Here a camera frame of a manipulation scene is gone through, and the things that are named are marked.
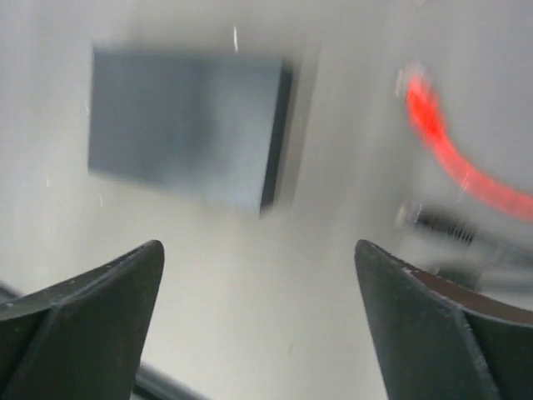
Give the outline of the black network switch box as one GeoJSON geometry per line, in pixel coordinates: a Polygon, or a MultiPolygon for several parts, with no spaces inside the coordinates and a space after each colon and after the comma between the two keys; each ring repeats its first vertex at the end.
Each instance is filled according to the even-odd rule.
{"type": "Polygon", "coordinates": [[[292,79],[280,57],[97,47],[88,168],[260,213],[276,196],[292,79]]]}

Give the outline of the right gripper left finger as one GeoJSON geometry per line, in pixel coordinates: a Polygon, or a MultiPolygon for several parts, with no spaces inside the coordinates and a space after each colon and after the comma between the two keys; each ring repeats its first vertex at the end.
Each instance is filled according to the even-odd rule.
{"type": "Polygon", "coordinates": [[[152,240],[1,303],[3,399],[128,399],[165,261],[152,240]]]}

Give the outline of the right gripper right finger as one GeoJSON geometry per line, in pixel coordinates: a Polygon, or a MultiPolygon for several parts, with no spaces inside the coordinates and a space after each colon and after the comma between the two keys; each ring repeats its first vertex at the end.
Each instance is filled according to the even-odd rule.
{"type": "Polygon", "coordinates": [[[356,274],[390,399],[530,399],[532,313],[392,256],[355,247],[356,274]]]}

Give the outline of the black ethernet cable short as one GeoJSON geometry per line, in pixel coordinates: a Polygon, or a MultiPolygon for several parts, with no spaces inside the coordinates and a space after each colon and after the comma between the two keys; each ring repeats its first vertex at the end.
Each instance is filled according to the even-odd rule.
{"type": "Polygon", "coordinates": [[[463,217],[421,203],[404,203],[399,207],[396,224],[413,230],[430,233],[473,249],[495,263],[520,267],[532,266],[532,248],[513,243],[504,237],[479,229],[463,217]]]}

